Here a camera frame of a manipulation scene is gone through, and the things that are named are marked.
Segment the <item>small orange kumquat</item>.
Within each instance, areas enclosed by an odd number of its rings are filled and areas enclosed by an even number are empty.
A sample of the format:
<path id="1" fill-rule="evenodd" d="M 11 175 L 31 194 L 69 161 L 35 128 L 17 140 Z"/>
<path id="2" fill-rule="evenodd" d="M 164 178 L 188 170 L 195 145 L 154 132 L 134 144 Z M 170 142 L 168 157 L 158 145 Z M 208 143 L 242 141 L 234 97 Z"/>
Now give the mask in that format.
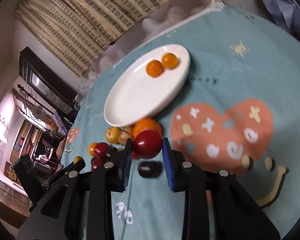
<path id="1" fill-rule="evenodd" d="M 89 154 L 94 158 L 97 157 L 97 153 L 96 153 L 96 146 L 98 145 L 97 142 L 93 142 L 89 145 L 88 147 L 88 152 Z"/>

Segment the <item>dark purple passion fruit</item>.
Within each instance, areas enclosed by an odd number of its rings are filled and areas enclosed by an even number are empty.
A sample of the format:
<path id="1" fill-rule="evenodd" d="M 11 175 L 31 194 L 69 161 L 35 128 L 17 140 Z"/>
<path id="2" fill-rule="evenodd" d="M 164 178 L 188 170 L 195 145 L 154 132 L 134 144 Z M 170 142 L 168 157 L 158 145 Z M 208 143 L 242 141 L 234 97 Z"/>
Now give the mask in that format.
<path id="1" fill-rule="evenodd" d="M 162 172 L 162 162 L 142 161 L 138 166 L 138 173 L 142 178 L 158 178 Z"/>

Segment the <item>yellow round fruit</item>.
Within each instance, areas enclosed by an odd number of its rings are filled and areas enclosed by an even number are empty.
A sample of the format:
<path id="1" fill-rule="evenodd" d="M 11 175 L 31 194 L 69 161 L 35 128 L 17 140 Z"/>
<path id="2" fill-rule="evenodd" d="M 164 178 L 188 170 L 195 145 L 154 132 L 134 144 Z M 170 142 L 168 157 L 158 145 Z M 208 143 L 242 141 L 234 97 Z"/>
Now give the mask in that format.
<path id="1" fill-rule="evenodd" d="M 105 132 L 106 141 L 110 144 L 118 144 L 118 137 L 121 133 L 121 128 L 109 127 Z"/>

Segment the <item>yellow speckled passion fruit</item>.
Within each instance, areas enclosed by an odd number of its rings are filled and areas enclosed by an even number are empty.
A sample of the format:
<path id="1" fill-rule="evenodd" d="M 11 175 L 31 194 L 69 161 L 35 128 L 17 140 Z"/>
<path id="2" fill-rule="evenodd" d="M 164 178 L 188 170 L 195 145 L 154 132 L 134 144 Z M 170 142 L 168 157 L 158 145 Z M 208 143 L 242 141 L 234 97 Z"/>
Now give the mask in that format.
<path id="1" fill-rule="evenodd" d="M 128 139 L 134 140 L 133 136 L 133 128 L 132 127 L 125 127 L 121 129 L 119 136 L 117 138 L 120 145 L 125 146 Z"/>

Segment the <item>large red plum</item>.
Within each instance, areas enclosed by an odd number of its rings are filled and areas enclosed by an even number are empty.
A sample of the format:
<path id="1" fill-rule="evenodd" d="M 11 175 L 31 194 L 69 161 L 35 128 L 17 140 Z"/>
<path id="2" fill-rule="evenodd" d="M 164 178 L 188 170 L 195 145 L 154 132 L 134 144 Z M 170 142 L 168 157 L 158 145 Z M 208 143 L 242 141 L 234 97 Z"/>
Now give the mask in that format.
<path id="1" fill-rule="evenodd" d="M 154 129 L 140 132 L 133 141 L 133 151 L 140 159 L 153 159 L 162 149 L 162 135 Z"/>

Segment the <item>large orange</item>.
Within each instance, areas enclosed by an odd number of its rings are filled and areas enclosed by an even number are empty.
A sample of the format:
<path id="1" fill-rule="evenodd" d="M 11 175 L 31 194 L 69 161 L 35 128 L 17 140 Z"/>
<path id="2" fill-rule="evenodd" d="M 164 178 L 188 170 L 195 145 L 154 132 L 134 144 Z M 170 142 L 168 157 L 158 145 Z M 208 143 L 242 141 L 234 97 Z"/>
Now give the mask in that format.
<path id="1" fill-rule="evenodd" d="M 139 133 L 148 129 L 156 130 L 160 134 L 162 133 L 162 128 L 157 121 L 152 118 L 145 118 L 135 123 L 133 127 L 133 137 L 136 137 Z"/>

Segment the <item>small yellow-green fruit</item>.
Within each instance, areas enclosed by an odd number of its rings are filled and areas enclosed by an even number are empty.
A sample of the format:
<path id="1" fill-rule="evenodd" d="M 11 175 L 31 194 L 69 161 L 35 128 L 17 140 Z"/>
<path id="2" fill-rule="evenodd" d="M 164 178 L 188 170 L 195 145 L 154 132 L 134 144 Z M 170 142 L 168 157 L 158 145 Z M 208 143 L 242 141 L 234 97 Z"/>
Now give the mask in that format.
<path id="1" fill-rule="evenodd" d="M 81 156 L 76 156 L 73 160 L 73 163 L 76 164 L 79 161 L 84 161 L 84 159 Z"/>

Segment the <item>white oval plate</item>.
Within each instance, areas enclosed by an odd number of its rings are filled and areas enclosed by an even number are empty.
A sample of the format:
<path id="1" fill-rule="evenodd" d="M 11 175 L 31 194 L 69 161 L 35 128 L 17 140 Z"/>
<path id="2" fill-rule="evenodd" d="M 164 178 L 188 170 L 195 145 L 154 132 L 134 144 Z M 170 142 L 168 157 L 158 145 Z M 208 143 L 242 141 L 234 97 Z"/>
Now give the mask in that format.
<path id="1" fill-rule="evenodd" d="M 179 65 L 158 77 L 146 74 L 152 60 L 165 53 L 179 59 Z M 105 121 L 114 127 L 125 127 L 158 114 L 167 107 L 182 89 L 190 70 L 190 55 L 178 44 L 157 47 L 139 57 L 118 78 L 104 103 Z"/>

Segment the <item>teal patterned tablecloth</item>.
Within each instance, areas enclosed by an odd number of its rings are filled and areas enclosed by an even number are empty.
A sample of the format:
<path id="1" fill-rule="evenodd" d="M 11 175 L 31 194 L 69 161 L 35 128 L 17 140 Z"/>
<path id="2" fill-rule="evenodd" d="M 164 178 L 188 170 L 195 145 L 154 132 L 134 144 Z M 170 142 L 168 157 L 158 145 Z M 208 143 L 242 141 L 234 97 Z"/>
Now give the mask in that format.
<path id="1" fill-rule="evenodd" d="M 300 219 L 300 42 L 248 12 L 217 6 L 146 43 L 106 70 L 81 104 L 64 165 L 104 141 L 104 103 L 139 57 L 179 44 L 190 54 L 185 86 L 156 117 L 173 148 L 203 170 L 228 170 L 280 236 Z"/>

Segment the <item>small orange tangerine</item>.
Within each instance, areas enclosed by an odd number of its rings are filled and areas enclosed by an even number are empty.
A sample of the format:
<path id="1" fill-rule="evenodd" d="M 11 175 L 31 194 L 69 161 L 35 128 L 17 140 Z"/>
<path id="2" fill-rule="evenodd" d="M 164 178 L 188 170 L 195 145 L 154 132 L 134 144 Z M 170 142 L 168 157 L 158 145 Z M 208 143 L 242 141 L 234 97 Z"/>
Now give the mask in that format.
<path id="1" fill-rule="evenodd" d="M 158 60 L 152 60 L 146 66 L 146 73 L 150 77 L 158 77 L 164 72 L 162 63 Z"/>

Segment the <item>dark framed picture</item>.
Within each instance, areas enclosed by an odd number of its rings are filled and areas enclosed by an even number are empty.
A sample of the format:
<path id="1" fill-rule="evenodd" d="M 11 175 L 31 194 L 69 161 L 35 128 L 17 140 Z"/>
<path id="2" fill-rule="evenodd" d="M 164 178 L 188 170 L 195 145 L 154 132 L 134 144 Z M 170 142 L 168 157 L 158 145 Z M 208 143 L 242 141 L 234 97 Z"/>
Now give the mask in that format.
<path id="1" fill-rule="evenodd" d="M 58 77 L 29 47 L 19 54 L 19 75 L 55 110 L 74 119 L 77 93 Z"/>

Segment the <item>small glossy orange fruit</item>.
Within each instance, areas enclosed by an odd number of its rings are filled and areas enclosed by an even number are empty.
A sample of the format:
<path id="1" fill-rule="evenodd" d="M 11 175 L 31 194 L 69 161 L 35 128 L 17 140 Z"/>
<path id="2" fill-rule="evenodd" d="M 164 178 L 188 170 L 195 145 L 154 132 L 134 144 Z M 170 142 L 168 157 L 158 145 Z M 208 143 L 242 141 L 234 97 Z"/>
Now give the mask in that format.
<path id="1" fill-rule="evenodd" d="M 179 65 L 179 59 L 176 55 L 172 53 L 166 53 L 162 56 L 161 59 L 162 65 L 167 69 L 174 69 Z"/>

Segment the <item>checkered beige curtain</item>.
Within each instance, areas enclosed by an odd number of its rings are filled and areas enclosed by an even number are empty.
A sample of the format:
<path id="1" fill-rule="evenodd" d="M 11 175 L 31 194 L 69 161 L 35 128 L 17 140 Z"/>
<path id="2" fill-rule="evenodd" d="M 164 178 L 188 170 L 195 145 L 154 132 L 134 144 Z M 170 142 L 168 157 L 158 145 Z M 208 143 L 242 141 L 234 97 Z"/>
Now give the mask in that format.
<path id="1" fill-rule="evenodd" d="M 75 75 L 118 38 L 172 0 L 20 0 L 18 19 Z"/>

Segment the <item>blue cloth pile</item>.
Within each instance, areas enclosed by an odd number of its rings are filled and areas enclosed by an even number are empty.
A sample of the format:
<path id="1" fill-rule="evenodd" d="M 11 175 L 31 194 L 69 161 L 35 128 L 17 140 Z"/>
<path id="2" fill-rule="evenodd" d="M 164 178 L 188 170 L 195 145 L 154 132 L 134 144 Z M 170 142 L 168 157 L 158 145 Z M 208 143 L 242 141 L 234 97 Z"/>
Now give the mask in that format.
<path id="1" fill-rule="evenodd" d="M 296 0 L 261 0 L 276 25 L 284 31 L 300 35 L 300 5 Z"/>

